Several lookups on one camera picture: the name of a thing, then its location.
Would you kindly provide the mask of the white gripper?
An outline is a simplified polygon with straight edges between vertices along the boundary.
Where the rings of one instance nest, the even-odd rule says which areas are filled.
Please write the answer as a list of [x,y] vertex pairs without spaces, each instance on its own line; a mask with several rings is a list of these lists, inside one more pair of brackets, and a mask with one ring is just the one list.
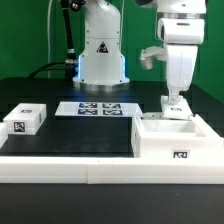
[[166,56],[168,99],[179,102],[181,91],[191,85],[198,46],[204,40],[203,19],[160,18],[157,35],[163,41]]

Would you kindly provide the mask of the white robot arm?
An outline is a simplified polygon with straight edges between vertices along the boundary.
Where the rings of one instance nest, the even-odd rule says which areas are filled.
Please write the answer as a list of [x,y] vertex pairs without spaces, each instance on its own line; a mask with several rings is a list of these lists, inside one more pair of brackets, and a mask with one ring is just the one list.
[[[205,0],[134,0],[140,7],[157,10],[160,47],[141,53],[142,65],[150,69],[152,59],[166,62],[167,100],[175,103],[192,81],[198,45],[204,40]],[[121,53],[121,14],[106,0],[86,0],[85,48],[79,56],[76,85],[106,87],[126,85],[125,58]]]

